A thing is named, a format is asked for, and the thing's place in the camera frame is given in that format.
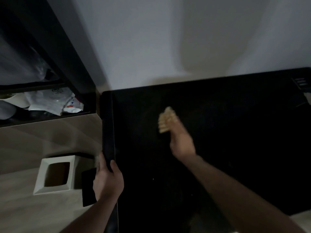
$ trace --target shelf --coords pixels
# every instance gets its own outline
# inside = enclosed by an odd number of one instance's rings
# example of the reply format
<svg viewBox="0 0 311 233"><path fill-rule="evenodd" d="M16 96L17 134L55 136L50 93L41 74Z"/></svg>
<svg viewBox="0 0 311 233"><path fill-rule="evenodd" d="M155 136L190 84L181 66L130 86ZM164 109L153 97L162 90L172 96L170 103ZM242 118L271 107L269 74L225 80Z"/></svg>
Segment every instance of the shelf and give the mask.
<svg viewBox="0 0 311 233"><path fill-rule="evenodd" d="M66 84L61 80L49 81L49 82L34 82L23 83L13 85L0 85L0 94L12 94L30 91L39 91L54 88L63 88Z"/></svg>
<svg viewBox="0 0 311 233"><path fill-rule="evenodd" d="M90 111L80 111L78 113L63 113L61 116L53 114L49 114L47 116L44 114L44 112L45 111L29 111L22 108L17 108L17 111L13 115L13 117L6 120L0 120L0 127L9 127L14 125L42 122L47 120L69 118L92 113Z"/></svg>

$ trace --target person's left hand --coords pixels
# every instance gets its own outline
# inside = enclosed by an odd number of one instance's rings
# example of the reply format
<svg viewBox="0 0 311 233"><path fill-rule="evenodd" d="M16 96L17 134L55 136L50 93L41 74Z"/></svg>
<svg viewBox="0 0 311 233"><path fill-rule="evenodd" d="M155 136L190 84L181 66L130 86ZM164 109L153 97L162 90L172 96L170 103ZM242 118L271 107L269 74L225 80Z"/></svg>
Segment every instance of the person's left hand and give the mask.
<svg viewBox="0 0 311 233"><path fill-rule="evenodd" d="M102 196L118 198L123 191L124 180L120 169L114 160L111 160L110 166L113 172L108 170L103 152L101 152L99 166L93 181L93 190L97 201Z"/></svg>

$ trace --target brown opening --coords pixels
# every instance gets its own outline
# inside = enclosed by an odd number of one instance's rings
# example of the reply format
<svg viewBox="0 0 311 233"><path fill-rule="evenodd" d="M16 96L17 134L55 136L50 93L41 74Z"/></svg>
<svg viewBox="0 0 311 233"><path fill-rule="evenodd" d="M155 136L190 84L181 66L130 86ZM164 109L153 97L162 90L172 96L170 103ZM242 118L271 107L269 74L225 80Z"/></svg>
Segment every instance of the brown opening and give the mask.
<svg viewBox="0 0 311 233"><path fill-rule="evenodd" d="M58 186L67 183L70 162L53 163L48 166L44 186Z"/></svg>

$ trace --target forearm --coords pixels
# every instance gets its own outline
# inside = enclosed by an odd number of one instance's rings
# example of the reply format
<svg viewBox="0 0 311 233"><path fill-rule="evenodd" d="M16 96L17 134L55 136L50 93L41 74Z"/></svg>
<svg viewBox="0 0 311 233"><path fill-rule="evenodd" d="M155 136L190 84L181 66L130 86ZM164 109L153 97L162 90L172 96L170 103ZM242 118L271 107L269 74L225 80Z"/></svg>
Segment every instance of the forearm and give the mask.
<svg viewBox="0 0 311 233"><path fill-rule="evenodd" d="M102 196L90 209L60 233L103 233L117 200L117 196Z"/></svg>
<svg viewBox="0 0 311 233"><path fill-rule="evenodd" d="M304 232L276 207L200 156L189 156L182 162L239 233Z"/></svg>

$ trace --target hand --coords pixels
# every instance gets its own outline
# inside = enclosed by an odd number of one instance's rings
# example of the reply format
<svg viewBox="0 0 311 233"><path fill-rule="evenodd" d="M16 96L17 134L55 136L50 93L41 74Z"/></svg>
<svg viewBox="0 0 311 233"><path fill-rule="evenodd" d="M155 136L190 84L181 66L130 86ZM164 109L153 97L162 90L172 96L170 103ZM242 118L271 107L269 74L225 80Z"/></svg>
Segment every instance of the hand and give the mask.
<svg viewBox="0 0 311 233"><path fill-rule="evenodd" d="M192 137L185 129L184 125L177 117L166 121L171 132L171 142L169 144L173 155L179 160L184 161L190 156L196 156Z"/></svg>
<svg viewBox="0 0 311 233"><path fill-rule="evenodd" d="M120 169L114 160L111 160L110 166L113 172L108 170L103 152L101 152L99 154L99 166L93 181L93 190L97 201L102 196L117 199L123 191L124 180Z"/></svg>

